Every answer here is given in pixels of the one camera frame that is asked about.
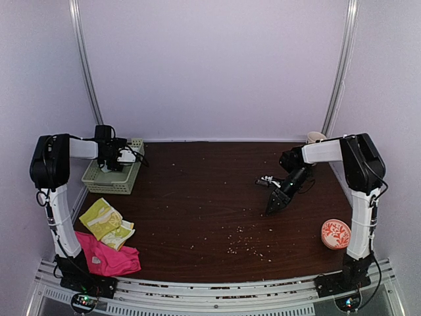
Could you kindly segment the aluminium frame post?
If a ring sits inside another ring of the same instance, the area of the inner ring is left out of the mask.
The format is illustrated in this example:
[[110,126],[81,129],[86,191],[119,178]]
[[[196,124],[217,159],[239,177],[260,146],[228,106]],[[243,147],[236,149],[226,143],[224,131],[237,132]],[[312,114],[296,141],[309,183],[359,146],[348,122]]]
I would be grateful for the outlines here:
[[78,48],[79,60],[82,68],[82,77],[86,87],[86,92],[89,104],[93,113],[93,119],[97,125],[104,124],[103,116],[99,107],[93,77],[89,66],[89,59],[86,49],[86,41],[84,38],[84,31],[82,26],[82,18],[80,14],[80,4],[77,0],[69,0],[70,17],[72,27],[76,38],[76,46]]
[[334,84],[328,103],[328,109],[324,119],[322,133],[325,136],[331,136],[335,122],[339,113],[341,99],[345,90],[345,77],[351,62],[353,46],[355,41],[355,31],[357,28],[357,18],[359,13],[360,1],[348,1],[347,16],[343,31],[343,39]]

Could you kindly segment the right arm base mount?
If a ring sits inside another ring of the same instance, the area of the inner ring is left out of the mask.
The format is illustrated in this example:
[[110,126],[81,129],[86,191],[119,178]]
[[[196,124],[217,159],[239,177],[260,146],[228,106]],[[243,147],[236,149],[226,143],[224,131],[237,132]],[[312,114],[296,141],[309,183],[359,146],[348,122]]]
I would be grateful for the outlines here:
[[357,277],[357,279],[347,278],[340,271],[329,275],[318,275],[314,279],[314,285],[319,298],[334,296],[350,291],[358,290],[362,287],[371,285],[368,275]]

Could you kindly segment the pink towel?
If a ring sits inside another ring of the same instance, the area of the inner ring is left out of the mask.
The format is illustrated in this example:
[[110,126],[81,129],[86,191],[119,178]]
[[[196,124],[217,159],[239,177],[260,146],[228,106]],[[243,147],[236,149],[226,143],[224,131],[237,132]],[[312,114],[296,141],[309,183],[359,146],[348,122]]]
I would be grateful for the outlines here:
[[139,252],[135,248],[123,246],[114,250],[99,242],[91,234],[75,232],[84,251],[90,273],[102,277],[119,277],[141,270]]

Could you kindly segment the left aluminium frame post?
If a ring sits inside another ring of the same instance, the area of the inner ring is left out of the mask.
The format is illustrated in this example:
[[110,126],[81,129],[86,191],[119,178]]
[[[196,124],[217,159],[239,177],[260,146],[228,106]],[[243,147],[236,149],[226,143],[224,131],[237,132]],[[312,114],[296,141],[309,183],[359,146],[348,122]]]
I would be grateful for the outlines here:
[[93,119],[97,125],[104,124],[103,116],[99,107],[93,77],[89,66],[89,59],[86,49],[86,41],[84,38],[84,31],[82,26],[82,18],[80,14],[80,4],[77,0],[69,0],[70,17],[72,27],[76,38],[76,46],[78,48],[79,60],[82,68],[82,77],[86,87],[86,92],[89,104],[93,113]]

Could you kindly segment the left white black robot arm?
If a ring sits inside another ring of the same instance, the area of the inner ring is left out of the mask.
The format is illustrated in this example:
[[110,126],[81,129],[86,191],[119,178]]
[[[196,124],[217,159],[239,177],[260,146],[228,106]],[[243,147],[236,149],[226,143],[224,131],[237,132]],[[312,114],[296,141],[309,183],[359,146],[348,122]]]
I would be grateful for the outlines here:
[[108,171],[121,171],[124,165],[135,163],[137,152],[126,139],[116,138],[113,133],[113,127],[99,125],[93,138],[71,134],[40,136],[30,163],[30,178],[37,189],[36,200],[45,209],[59,269],[80,292],[89,292],[95,279],[88,271],[68,208],[70,160],[97,161]]

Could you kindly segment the aluminium front rail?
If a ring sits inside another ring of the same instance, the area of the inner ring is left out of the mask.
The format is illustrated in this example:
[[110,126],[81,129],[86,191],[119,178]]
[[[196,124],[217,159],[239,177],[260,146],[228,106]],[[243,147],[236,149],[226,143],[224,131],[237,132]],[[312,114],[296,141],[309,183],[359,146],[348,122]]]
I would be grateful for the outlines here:
[[120,277],[114,297],[92,315],[344,315],[339,303],[362,299],[357,315],[408,315],[389,260],[369,268],[372,283],[320,297],[314,276],[237,283],[159,282]]

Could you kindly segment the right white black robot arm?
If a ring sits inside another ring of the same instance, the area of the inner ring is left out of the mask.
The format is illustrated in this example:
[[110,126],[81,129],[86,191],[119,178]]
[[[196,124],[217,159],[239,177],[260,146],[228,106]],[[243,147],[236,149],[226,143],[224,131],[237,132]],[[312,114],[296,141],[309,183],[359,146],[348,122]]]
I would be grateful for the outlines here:
[[273,187],[265,213],[272,215],[285,209],[301,189],[318,163],[340,162],[351,191],[353,212],[351,239],[343,256],[340,273],[324,280],[336,283],[342,290],[352,290],[367,277],[374,262],[373,239],[377,227],[378,202],[388,189],[384,181],[385,164],[367,133],[318,140],[282,153],[279,163],[287,172],[281,180],[262,176],[256,183]]

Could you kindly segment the green plastic basket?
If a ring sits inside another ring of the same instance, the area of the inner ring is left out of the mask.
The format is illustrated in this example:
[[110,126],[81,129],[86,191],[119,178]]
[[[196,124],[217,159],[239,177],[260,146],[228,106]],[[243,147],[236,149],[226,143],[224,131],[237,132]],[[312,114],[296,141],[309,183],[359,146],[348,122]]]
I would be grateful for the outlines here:
[[82,177],[90,193],[130,195],[141,163],[123,166],[122,171],[103,172],[96,161],[91,161]]

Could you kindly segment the cream patterned mug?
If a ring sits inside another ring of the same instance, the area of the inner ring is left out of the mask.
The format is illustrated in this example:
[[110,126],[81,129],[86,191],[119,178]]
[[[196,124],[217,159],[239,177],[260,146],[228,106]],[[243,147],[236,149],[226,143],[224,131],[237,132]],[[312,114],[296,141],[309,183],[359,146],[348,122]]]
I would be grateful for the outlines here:
[[307,144],[314,144],[316,142],[320,142],[326,139],[327,137],[320,132],[312,131],[307,134]]

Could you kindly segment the yellow patterned towel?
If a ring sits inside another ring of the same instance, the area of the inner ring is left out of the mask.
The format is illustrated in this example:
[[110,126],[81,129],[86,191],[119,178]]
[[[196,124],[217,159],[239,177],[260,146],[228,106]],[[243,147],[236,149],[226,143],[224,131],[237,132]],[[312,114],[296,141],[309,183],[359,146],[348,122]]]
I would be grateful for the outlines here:
[[120,212],[103,197],[80,215],[79,220],[97,241],[116,251],[136,232],[134,223],[124,220]]

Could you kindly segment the right aluminium frame post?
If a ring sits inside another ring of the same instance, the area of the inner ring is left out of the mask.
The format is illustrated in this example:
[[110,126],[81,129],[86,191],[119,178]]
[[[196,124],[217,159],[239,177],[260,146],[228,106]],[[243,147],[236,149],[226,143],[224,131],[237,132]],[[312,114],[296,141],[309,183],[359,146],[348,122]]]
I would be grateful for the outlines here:
[[339,113],[341,99],[345,90],[345,77],[351,62],[353,46],[355,41],[355,31],[357,28],[357,18],[359,13],[360,1],[348,1],[347,16],[343,31],[343,39],[334,84],[328,103],[328,109],[324,119],[322,133],[325,136],[331,136],[335,122]]

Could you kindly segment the cream white towel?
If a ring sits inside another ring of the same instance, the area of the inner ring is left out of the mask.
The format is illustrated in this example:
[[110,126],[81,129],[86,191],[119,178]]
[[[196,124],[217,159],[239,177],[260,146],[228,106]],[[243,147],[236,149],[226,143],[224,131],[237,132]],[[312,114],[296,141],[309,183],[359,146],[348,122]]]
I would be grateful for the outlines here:
[[101,166],[99,166],[99,168],[100,168],[100,170],[101,170],[103,173],[109,173],[109,172],[112,172],[112,170],[111,170],[111,169],[109,169],[109,168],[108,168],[108,166],[106,166],[106,165],[101,165]]

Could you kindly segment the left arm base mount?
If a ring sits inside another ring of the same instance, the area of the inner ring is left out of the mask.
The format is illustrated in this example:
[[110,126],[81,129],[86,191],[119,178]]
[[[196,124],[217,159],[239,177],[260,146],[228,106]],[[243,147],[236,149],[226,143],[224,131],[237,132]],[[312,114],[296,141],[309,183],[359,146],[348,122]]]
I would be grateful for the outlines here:
[[86,273],[65,274],[60,286],[75,292],[100,298],[114,298],[118,280],[113,277],[91,275]]

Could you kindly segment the red white patterned bowl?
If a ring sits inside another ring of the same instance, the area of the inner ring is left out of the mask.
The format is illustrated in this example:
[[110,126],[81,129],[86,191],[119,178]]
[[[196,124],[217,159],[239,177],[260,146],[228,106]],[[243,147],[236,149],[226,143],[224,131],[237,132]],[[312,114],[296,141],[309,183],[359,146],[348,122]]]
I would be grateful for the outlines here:
[[329,219],[322,225],[322,243],[331,250],[345,249],[351,240],[351,229],[338,219]]

